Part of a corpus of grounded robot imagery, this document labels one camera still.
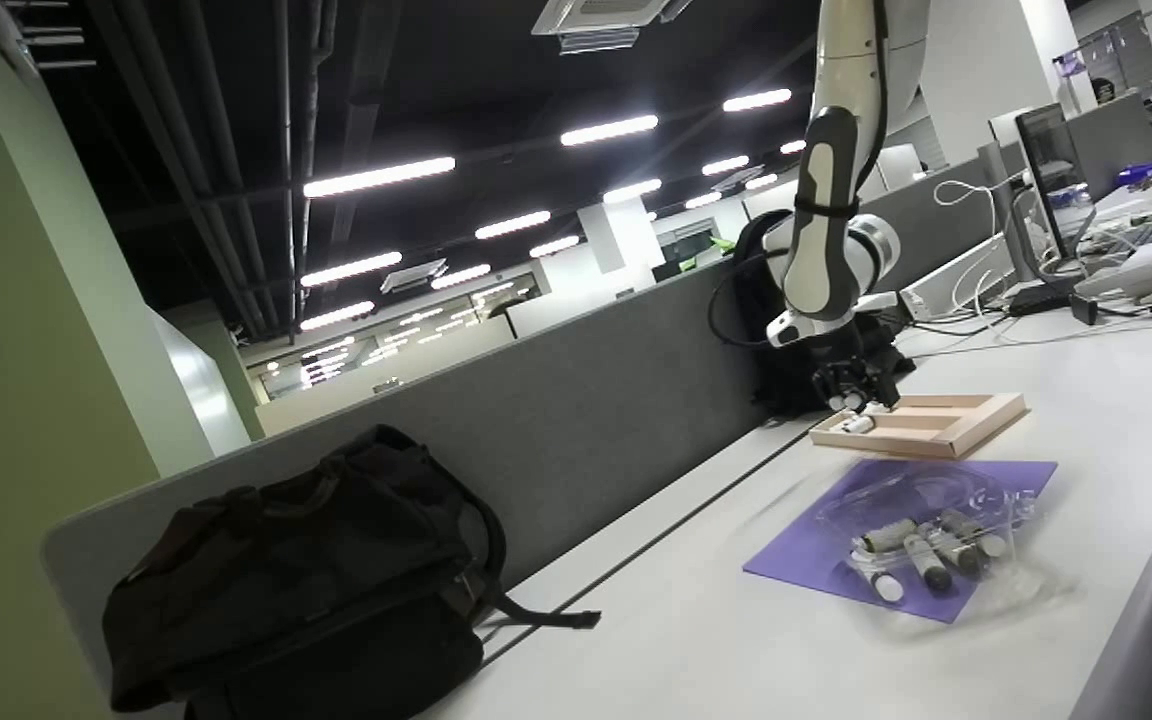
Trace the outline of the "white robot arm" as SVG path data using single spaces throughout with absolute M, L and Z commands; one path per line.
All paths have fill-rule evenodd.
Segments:
M 821 0 L 796 196 L 769 233 L 779 312 L 765 324 L 765 394 L 796 412 L 890 404 L 910 373 L 874 302 L 901 233 L 864 209 L 858 187 L 916 97 L 922 41 L 926 0 Z

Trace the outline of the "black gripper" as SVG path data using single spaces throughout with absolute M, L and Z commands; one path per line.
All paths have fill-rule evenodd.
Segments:
M 810 346 L 810 387 L 823 399 L 842 399 L 852 410 L 864 404 L 896 404 L 901 394 L 901 352 L 879 330 L 842 330 Z

